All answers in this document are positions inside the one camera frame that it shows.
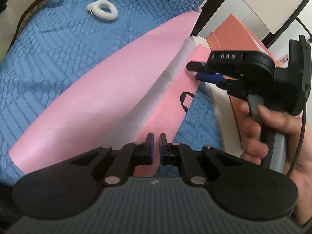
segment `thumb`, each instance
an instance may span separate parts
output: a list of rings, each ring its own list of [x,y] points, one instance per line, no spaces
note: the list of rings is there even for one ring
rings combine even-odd
[[[258,105],[257,109],[261,119],[267,126],[285,134],[300,134],[301,118],[269,110],[264,105]]]

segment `blue textured bedspread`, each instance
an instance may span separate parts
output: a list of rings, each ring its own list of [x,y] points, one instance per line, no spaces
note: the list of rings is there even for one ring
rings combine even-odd
[[[8,151],[63,91],[112,53],[165,21],[196,10],[203,0],[109,0],[119,12],[114,22],[88,14],[86,6],[93,1],[48,0],[0,63],[0,183],[12,185],[23,175]],[[196,138],[198,124],[191,116],[212,110],[209,99],[203,100],[205,105],[196,99],[192,106],[198,109],[188,112],[177,140]],[[207,138],[221,147],[218,132],[212,133],[217,131],[213,114],[210,119],[200,124],[201,134],[212,135]],[[196,147],[201,143],[192,141]]]

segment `white fabric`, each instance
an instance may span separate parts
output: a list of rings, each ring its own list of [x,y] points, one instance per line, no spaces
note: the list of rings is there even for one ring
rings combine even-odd
[[[101,9],[101,6],[107,7],[110,10],[110,13],[107,13]],[[118,17],[118,10],[115,5],[107,0],[98,0],[96,2],[90,3],[87,6],[88,11],[91,14],[98,16],[104,20],[115,20]]]

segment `pink paper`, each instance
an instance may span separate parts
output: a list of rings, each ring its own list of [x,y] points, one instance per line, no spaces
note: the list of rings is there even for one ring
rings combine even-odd
[[[99,147],[173,60],[198,16],[177,16],[90,70],[23,133],[9,152],[12,161],[27,174]]]
[[[195,52],[190,57],[189,61],[206,62],[211,53],[211,50],[201,45],[197,47]],[[183,92],[189,92],[195,94],[199,85],[199,81],[195,79],[195,73],[186,70],[186,64],[179,72],[177,77],[169,86],[168,90],[160,100],[159,104],[152,112],[147,122],[142,127],[141,131],[135,138],[135,141],[145,141],[147,133],[154,134],[154,156],[153,164],[140,165],[135,169],[135,176],[152,177],[157,171],[160,165],[159,155],[159,135],[161,133],[166,134],[168,142],[172,142],[174,139],[186,112],[182,108],[180,102],[180,95]],[[186,102],[183,103],[189,108],[190,101],[186,98]]]

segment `gray handle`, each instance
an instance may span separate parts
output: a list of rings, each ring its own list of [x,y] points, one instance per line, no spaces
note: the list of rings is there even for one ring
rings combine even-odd
[[[249,95],[248,104],[252,119],[258,122],[260,126],[262,126],[260,138],[257,139],[267,144],[269,147],[269,153],[264,159],[262,159],[261,166],[279,173],[283,173],[288,151],[288,135],[280,133],[275,129],[266,126],[265,124],[262,124],[262,120],[259,117],[257,111],[257,106],[264,104],[262,97],[257,95]],[[278,108],[277,105],[273,106],[273,108],[271,107],[272,106],[269,108],[274,109],[275,111],[283,111],[282,108]]]

